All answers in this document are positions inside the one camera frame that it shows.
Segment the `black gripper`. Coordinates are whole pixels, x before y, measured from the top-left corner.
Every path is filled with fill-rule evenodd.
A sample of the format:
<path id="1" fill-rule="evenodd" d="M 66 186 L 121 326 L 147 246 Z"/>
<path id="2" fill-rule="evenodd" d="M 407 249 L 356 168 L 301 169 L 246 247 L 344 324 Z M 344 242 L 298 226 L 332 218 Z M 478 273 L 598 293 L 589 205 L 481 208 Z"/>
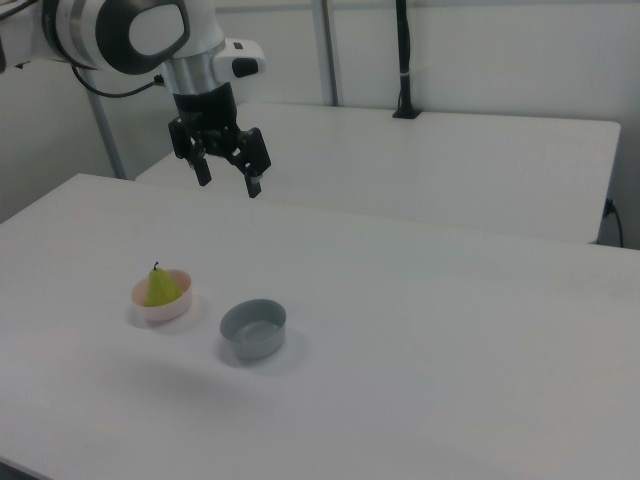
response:
<path id="1" fill-rule="evenodd" d="M 179 114 L 168 124 L 174 154 L 187 161 L 198 184 L 206 186 L 212 179 L 205 152 L 227 156 L 242 173 L 248 196 L 256 198 L 271 158 L 258 128 L 240 131 L 231 84 L 202 94 L 174 94 L 173 99 Z"/>

